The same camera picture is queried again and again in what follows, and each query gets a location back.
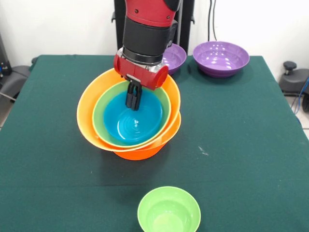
table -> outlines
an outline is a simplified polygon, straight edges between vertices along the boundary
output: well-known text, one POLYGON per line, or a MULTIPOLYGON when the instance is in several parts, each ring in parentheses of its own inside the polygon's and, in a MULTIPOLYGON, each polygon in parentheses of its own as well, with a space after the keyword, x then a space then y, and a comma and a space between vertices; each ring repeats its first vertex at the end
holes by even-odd
POLYGON ((201 232, 309 231, 309 142, 262 57, 230 79, 192 57, 174 75, 182 126, 128 161, 87 142, 76 108, 112 56, 41 56, 0 132, 0 230, 138 232, 141 198, 177 186, 201 232))

black cable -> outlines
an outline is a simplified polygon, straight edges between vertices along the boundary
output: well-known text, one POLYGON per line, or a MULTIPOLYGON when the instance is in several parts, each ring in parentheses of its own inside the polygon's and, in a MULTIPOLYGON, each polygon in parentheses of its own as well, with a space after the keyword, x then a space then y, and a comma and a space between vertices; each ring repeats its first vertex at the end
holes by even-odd
POLYGON ((292 105, 291 105, 291 109, 292 109, 292 111, 293 111, 293 106, 294 106, 294 103, 295 103, 295 101, 296 101, 296 99, 299 97, 299 95, 297 95, 295 98, 294 98, 294 101, 292 102, 292 105))
POLYGON ((217 3, 217 0, 214 0, 213 10, 212 10, 212 30, 213 30, 214 39, 217 41, 216 31, 214 28, 214 12, 216 9, 216 3, 217 3))
POLYGON ((211 40, 211 7, 212 7, 212 0, 208 12, 208 42, 211 40))

light green bowl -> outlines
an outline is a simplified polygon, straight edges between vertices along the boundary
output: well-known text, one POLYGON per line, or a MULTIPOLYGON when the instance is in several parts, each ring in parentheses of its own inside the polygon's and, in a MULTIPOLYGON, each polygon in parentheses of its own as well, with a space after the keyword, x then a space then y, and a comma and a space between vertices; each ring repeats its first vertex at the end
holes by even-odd
POLYGON ((148 192, 140 202, 137 216, 145 232, 196 232, 201 222, 196 200, 176 187, 148 192))
POLYGON ((111 88, 109 88, 108 90, 106 90, 102 94, 102 96, 99 98, 99 100, 97 101, 95 108, 93 110, 93 114, 92 114, 92 124, 93 124, 93 127, 96 131, 96 134, 99 136, 99 138, 101 140, 103 140, 104 142, 110 144, 110 145, 121 147, 121 148, 138 147, 138 146, 146 144, 146 143, 150 142, 151 140, 153 140, 154 138, 156 138, 162 132, 162 130, 165 128, 166 124, 168 123, 170 113, 171 113, 171 103, 170 103, 170 100, 169 100, 169 96, 167 95, 167 93, 165 92, 164 89, 157 88, 155 91, 144 90, 144 91, 153 92, 158 97, 158 99, 160 100, 160 102, 162 104, 163 116, 162 116, 161 124, 159 126, 158 133, 155 134, 155 136, 153 136, 149 140, 147 140, 143 143, 140 143, 140 144, 136 144, 136 145, 127 145, 127 144, 122 143, 121 141, 117 140, 116 138, 111 136, 108 133, 108 131, 106 130, 106 128, 104 126, 104 122, 103 122, 103 115, 104 115, 104 111, 105 111, 105 108, 108 105, 108 103, 114 97, 116 97, 119 93, 121 93, 123 91, 127 91, 128 85, 129 85, 129 82, 124 81, 124 82, 116 84, 116 85, 112 86, 111 88))

floor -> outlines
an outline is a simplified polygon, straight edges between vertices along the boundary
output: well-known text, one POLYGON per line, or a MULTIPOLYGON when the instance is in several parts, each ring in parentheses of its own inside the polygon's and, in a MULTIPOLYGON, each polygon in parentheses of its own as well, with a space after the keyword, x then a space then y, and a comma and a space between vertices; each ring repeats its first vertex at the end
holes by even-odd
MULTIPOLYGON (((288 103, 291 105, 294 97, 286 97, 288 103)), ((11 109, 13 108, 13 103, 10 101, 7 101, 6 105, 0 109, 0 130, 3 127, 6 118, 9 116, 11 109)), ((307 138, 309 139, 309 113, 305 113, 300 107, 299 112, 296 115, 302 124, 302 128, 304 130, 304 133, 306 134, 307 138)))
MULTIPOLYGON (((291 106, 295 97, 285 97, 286 100, 288 101, 289 105, 291 106)), ((300 107, 298 113, 296 114, 297 118, 299 119, 302 128, 304 130, 304 133, 306 134, 307 138, 309 139, 309 113, 305 113, 302 109, 302 107, 300 107)))
POLYGON ((8 100, 6 101, 5 105, 0 109, 0 130, 3 127, 5 120, 9 116, 13 106, 14 104, 8 100))

bowl rim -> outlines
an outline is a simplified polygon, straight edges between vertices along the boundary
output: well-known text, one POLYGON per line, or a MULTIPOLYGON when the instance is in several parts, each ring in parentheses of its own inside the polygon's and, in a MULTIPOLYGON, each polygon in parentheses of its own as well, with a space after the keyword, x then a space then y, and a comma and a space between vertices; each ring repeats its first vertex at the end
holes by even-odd
POLYGON ((174 187, 174 186, 162 186, 162 187, 158 187, 158 188, 155 188, 149 192, 146 193, 146 195, 141 199, 140 203, 139 203, 139 207, 137 209, 137 218, 138 218, 138 221, 139 221, 139 225, 140 227, 143 229, 143 231, 146 231, 145 228, 143 228, 141 222, 140 222, 140 217, 139 217, 139 212, 140 212, 140 208, 141 208, 141 204, 143 203, 143 201, 145 201, 145 199, 147 198, 148 195, 150 195, 151 193, 153 193, 154 191, 157 191, 157 190, 160 190, 160 189, 176 189, 177 191, 181 191, 181 192, 184 192, 186 195, 188 195, 188 197, 190 197, 196 204, 197 208, 198 208, 198 224, 197 224, 197 227, 194 229, 194 231, 197 231, 199 226, 200 226, 200 223, 201 223, 201 209, 199 207, 199 204, 197 202, 197 200, 189 193, 187 192, 186 190, 182 189, 182 188, 179 188, 179 187, 174 187))
POLYGON ((218 72, 218 71, 219 71, 218 69, 213 69, 213 68, 210 68, 210 67, 208 67, 208 66, 205 66, 205 65, 201 64, 201 63, 199 62, 199 60, 197 59, 197 55, 196 55, 197 49, 198 49, 199 47, 205 45, 205 44, 210 44, 210 43, 212 43, 212 44, 213 44, 213 43, 214 43, 214 44, 224 43, 224 44, 227 44, 227 45, 236 46, 236 47, 240 48, 241 50, 243 50, 243 51, 245 52, 245 54, 247 55, 247 57, 248 57, 247 61, 246 61, 242 66, 240 66, 240 67, 238 67, 238 68, 235 68, 235 69, 230 69, 230 70, 220 70, 220 72, 223 72, 223 73, 225 73, 225 72, 226 72, 226 73, 227 73, 227 72, 234 72, 234 71, 237 71, 237 70, 242 69, 243 67, 245 67, 245 66, 247 66, 247 65, 249 64, 249 62, 250 62, 250 55, 249 55, 249 53, 248 53, 244 48, 240 47, 239 45, 234 44, 234 43, 230 43, 230 42, 225 42, 225 41, 208 41, 208 42, 200 43, 200 44, 199 44, 198 46, 196 46, 196 47, 194 48, 194 50, 193 50, 193 58, 194 58, 194 60, 196 61, 196 63, 198 63, 200 66, 205 67, 205 68, 207 68, 207 69, 209 69, 209 70, 212 70, 212 71, 215 71, 215 72, 218 72))
MULTIPOLYGON (((166 131, 169 130, 171 127, 172 127, 172 124, 176 121, 176 118, 177 118, 177 115, 171 120, 170 124, 167 126, 166 128, 166 131, 163 131, 158 137, 156 137, 153 141, 147 143, 147 144, 144 144, 143 146, 140 146, 140 147, 134 147, 134 148, 131 148, 131 149, 124 149, 124 148, 120 148, 120 147, 116 147, 116 146, 112 146, 112 147, 107 147, 106 145, 98 145, 96 144, 93 139, 90 139, 88 136, 87 136, 87 133, 85 132, 85 129, 81 126, 81 121, 80 121, 80 117, 79 117, 79 114, 80 114, 80 111, 81 111, 81 102, 84 100, 85 96, 86 96, 86 93, 88 93, 88 90, 92 87, 92 85, 97 82, 100 78, 103 78, 104 75, 108 74, 108 73, 114 73, 116 72, 115 68, 111 68, 103 73, 101 73, 99 76, 97 76, 87 87, 86 89, 83 91, 79 101, 78 101, 78 104, 77 104, 77 111, 76 111, 76 120, 77 120, 77 126, 82 134, 82 136, 90 143, 92 144, 93 146, 99 148, 99 149, 102 149, 102 150, 105 150, 105 151, 112 151, 112 152, 128 152, 128 151, 135 151, 135 150, 138 150, 138 149, 142 149, 144 147, 147 147, 148 145, 150 145, 151 143, 153 142, 156 142, 158 141, 159 139, 162 138, 162 136, 164 136, 166 134, 166 131)), ((181 96, 180 96, 180 90, 175 82, 175 80, 170 76, 168 75, 168 79, 170 80, 170 82, 172 82, 173 86, 176 86, 175 90, 177 92, 177 96, 179 98, 179 102, 177 103, 177 113, 179 112, 180 110, 180 106, 181 106, 181 96)))
POLYGON ((184 63, 185 63, 185 61, 187 60, 187 58, 188 58, 188 54, 185 52, 185 50, 181 47, 181 46, 179 46, 178 44, 175 44, 175 43, 173 43, 171 46, 175 46, 175 47, 177 47, 177 48, 179 48, 184 54, 185 54, 185 59, 184 60, 182 60, 182 62, 181 62, 181 64, 179 65, 179 66, 177 66, 177 67, 175 67, 175 68, 173 68, 173 69, 169 69, 169 71, 174 71, 174 70, 177 70, 177 69, 179 69, 184 63))
POLYGON ((164 93, 165 97, 166 97, 167 100, 168 100, 168 105, 169 105, 168 117, 167 117, 167 120, 165 121, 165 123, 163 124, 163 126, 161 127, 161 129, 160 129, 153 137, 151 137, 150 139, 148 139, 148 140, 146 140, 146 141, 144 141, 144 142, 142 142, 142 143, 139 143, 139 144, 135 144, 135 145, 116 145, 116 144, 113 144, 113 143, 107 141, 105 138, 103 138, 103 137, 98 133, 97 128, 96 128, 96 125, 95 125, 95 121, 94 121, 95 109, 96 109, 96 107, 97 107, 97 105, 98 105, 100 99, 101 99, 108 91, 110 91, 110 90, 111 90, 112 88, 114 88, 115 86, 124 85, 124 84, 126 84, 126 82, 124 82, 124 81, 123 81, 123 82, 119 82, 119 83, 117 83, 116 85, 111 86, 110 88, 108 88, 106 91, 104 91, 104 92, 101 94, 101 96, 98 98, 98 100, 97 100, 97 102, 96 102, 96 104, 95 104, 95 107, 93 108, 93 112, 92 112, 92 126, 93 126, 93 128, 94 128, 94 130, 95 130, 97 136, 98 136, 102 141, 104 141, 104 142, 106 142, 107 144, 112 145, 112 146, 130 149, 130 148, 142 146, 142 145, 144 145, 144 144, 146 144, 146 143, 148 143, 148 142, 154 140, 156 137, 159 136, 159 134, 163 131, 163 129, 166 127, 166 125, 167 125, 167 123, 168 123, 168 121, 169 121, 169 118, 170 118, 170 116, 171 116, 171 111, 172 111, 172 110, 171 110, 171 107, 172 107, 172 106, 171 106, 171 102, 170 102, 170 99, 169 99, 169 96, 168 96, 167 92, 166 92, 162 87, 158 88, 158 89, 160 89, 160 90, 164 93))

